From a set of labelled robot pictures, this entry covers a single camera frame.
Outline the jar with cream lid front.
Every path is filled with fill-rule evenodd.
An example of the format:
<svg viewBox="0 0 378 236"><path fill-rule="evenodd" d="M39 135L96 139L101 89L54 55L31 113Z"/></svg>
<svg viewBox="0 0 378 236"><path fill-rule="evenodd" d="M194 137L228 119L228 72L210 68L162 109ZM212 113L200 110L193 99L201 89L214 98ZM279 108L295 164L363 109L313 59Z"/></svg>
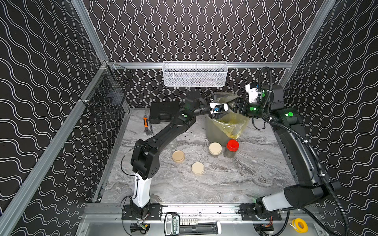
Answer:
<svg viewBox="0 0 378 236"><path fill-rule="evenodd" d="M216 92L209 95L213 103L233 103L238 95L229 92Z"/></svg>

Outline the tan jar lid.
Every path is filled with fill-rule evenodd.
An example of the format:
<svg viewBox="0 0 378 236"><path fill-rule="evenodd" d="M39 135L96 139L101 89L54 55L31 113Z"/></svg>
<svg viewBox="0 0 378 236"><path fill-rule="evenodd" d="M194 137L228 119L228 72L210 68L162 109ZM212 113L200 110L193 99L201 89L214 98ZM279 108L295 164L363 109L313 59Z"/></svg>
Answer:
<svg viewBox="0 0 378 236"><path fill-rule="evenodd" d="M185 161L185 153L182 150L176 150L172 153L172 160L175 163L183 163Z"/></svg>

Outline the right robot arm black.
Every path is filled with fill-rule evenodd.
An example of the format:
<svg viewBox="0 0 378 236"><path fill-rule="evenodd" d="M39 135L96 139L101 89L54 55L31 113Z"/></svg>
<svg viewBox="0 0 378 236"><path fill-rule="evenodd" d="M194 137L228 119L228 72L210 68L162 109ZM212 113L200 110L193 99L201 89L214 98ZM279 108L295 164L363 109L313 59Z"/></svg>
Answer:
<svg viewBox="0 0 378 236"><path fill-rule="evenodd" d="M249 97L234 99L229 102L229 108L236 114L262 119L272 127L297 179L295 185L285 187L279 193L258 198L255 204L257 217L266 218L279 209L303 208L325 198L333 199L337 208L342 209L336 195L341 185L338 181L332 181L323 169L316 150L305 137L300 115L292 108L285 108L283 88L251 88L247 85L247 90Z"/></svg>

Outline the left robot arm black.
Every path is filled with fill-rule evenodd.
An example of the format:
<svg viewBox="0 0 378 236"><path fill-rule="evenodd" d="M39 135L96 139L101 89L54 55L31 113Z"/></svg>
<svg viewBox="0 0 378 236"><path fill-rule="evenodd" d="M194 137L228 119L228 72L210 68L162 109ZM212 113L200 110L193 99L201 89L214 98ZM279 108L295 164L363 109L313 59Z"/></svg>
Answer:
<svg viewBox="0 0 378 236"><path fill-rule="evenodd" d="M226 103L215 103L214 98L204 98L198 90L191 91L184 99L184 106L173 116L171 122L159 133L147 140L138 140L132 153L131 166L135 173L135 196L131 206L139 211L148 208L150 186L160 167L159 155L176 137L186 132L196 122L196 117L226 114Z"/></svg>

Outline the cream jar lid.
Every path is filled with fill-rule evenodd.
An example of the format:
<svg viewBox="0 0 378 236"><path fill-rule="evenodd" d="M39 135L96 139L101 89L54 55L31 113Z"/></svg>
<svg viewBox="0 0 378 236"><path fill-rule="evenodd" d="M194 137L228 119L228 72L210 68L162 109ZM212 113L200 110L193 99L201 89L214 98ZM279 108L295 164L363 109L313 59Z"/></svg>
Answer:
<svg viewBox="0 0 378 236"><path fill-rule="evenodd" d="M203 163L201 162L195 162L192 166L191 166L191 170L192 170L192 173L196 176L201 176L204 174L205 172L205 166Z"/></svg>

